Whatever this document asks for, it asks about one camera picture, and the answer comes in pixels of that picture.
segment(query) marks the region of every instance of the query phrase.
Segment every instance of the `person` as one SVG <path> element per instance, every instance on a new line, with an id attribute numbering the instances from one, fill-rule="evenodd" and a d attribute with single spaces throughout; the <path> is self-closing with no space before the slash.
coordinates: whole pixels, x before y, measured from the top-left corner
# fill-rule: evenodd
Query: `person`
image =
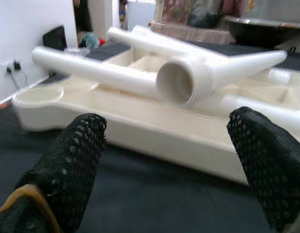
<path id="1" fill-rule="evenodd" d="M 73 0 L 77 32 L 92 32 L 88 0 Z"/>

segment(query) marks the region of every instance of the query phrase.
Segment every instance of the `electrical outlet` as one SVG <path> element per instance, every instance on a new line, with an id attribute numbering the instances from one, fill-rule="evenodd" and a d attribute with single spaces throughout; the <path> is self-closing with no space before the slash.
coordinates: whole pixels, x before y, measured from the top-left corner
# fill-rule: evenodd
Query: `electrical outlet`
<path id="1" fill-rule="evenodd" d="M 11 69 L 14 69 L 14 60 L 2 62 L 2 63 L 0 64 L 0 66 L 2 67 L 2 70 L 3 70 L 4 72 L 6 72 L 7 67 L 10 67 Z"/>

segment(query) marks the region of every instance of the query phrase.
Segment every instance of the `large metal bowl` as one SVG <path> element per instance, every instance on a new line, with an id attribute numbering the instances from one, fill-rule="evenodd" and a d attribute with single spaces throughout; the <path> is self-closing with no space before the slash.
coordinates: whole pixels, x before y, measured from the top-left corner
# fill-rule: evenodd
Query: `large metal bowl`
<path id="1" fill-rule="evenodd" d="M 225 17 L 237 44 L 273 48 L 300 33 L 300 23 Z"/>

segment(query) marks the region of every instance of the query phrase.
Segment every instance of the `white plastic pipe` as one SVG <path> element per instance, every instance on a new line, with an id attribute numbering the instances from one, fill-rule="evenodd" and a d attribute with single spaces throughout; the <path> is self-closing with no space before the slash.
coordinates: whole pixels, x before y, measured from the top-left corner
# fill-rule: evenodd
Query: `white plastic pipe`
<path id="1" fill-rule="evenodd" d="M 45 47 L 36 47 L 32 52 L 32 60 L 36 65 L 93 79 L 119 90 L 157 97 L 154 73 L 101 63 L 94 59 L 69 55 Z"/>
<path id="2" fill-rule="evenodd" d="M 222 59 L 223 54 L 213 52 L 198 46 L 191 45 L 175 39 L 170 40 L 164 35 L 151 36 L 142 33 L 130 33 L 111 27 L 107 32 L 108 38 L 120 40 L 133 47 L 164 55 L 195 54 L 205 60 Z"/>
<path id="3" fill-rule="evenodd" d="M 201 48 L 199 46 L 195 46 L 183 41 L 179 41 L 169 36 L 164 36 L 158 33 L 154 33 L 150 29 L 143 26 L 135 26 L 131 32 L 133 34 L 146 36 L 148 40 L 159 40 L 159 44 L 164 47 L 173 45 L 174 48 L 176 49 L 180 48 L 181 51 L 184 51 L 184 53 L 192 52 L 193 55 L 199 55 L 200 53 L 203 53 L 203 51 L 205 50 L 204 48 Z M 219 54 L 215 52 L 213 53 L 217 55 L 217 57 L 215 57 L 216 60 L 229 58 L 224 54 Z M 288 70 L 283 70 L 279 68 L 270 68 L 270 69 L 263 70 L 260 73 L 255 74 L 253 76 L 248 76 L 248 78 L 252 80 L 265 82 L 265 83 L 272 83 L 276 85 L 287 85 L 290 80 L 290 76 L 291 76 L 290 71 Z"/>
<path id="4" fill-rule="evenodd" d="M 215 93 L 210 98 L 197 103 L 193 109 L 227 117 L 232 111 L 243 106 L 262 113 L 273 123 L 300 135 L 300 111 L 281 108 L 234 94 Z"/>
<path id="5" fill-rule="evenodd" d="M 187 107 L 208 97 L 213 90 L 274 66 L 286 57 L 285 51 L 208 62 L 192 55 L 176 57 L 160 68 L 156 85 L 164 100 L 175 106 Z"/>

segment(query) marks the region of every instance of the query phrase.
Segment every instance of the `black mesh glove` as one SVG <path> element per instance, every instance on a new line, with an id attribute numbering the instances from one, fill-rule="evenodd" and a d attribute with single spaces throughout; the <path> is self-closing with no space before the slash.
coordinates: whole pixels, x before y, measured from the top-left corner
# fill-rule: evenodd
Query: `black mesh glove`
<path id="1" fill-rule="evenodd" d="M 247 107 L 230 114 L 228 132 L 270 227 L 300 230 L 300 143 Z"/>
<path id="2" fill-rule="evenodd" d="M 82 221 L 95 181 L 96 164 L 103 152 L 106 120 L 96 114 L 76 118 L 57 138 L 56 147 L 27 171 L 15 189 L 35 184 L 42 191 L 65 233 Z M 51 232 L 29 197 L 21 197 L 0 213 L 0 233 Z"/>

